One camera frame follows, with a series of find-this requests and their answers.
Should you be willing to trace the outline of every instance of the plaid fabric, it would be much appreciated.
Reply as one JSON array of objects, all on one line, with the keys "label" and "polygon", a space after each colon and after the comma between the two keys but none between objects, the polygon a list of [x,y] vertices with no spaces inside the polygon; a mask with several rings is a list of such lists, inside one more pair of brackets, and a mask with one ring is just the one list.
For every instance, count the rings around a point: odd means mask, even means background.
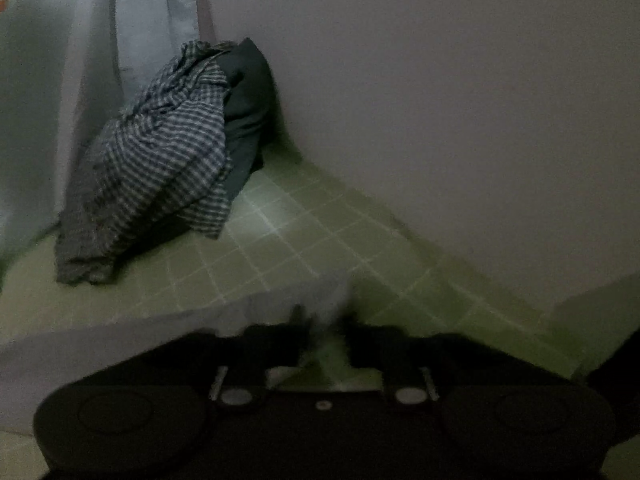
[{"label": "plaid fabric", "polygon": [[117,257],[155,222],[181,216],[217,237],[229,213],[222,181],[229,44],[190,41],[84,152],[66,193],[57,280],[108,282]]}]

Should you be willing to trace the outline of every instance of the white wall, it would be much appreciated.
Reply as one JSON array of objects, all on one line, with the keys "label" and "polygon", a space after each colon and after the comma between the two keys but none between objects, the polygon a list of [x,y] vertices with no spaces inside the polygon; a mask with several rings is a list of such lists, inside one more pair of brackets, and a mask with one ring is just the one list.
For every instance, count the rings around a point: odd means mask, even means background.
[{"label": "white wall", "polygon": [[640,0],[210,0],[302,152],[540,308],[640,270]]}]

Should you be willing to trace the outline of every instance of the green tile floor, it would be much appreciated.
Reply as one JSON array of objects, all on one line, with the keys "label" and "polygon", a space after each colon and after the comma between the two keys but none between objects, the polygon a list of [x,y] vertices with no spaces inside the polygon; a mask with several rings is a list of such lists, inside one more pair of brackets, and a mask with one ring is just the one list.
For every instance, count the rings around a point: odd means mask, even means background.
[{"label": "green tile floor", "polygon": [[[129,264],[117,284],[59,285],[54,235],[8,270],[0,340],[202,308],[347,269],[354,303],[371,324],[412,335],[455,330],[571,376],[583,347],[465,262],[419,240],[383,206],[281,148],[265,153],[235,200],[219,240],[187,234]],[[288,387],[376,387],[379,375],[347,366],[339,341]],[[37,478],[33,439],[0,433],[0,479]]]}]

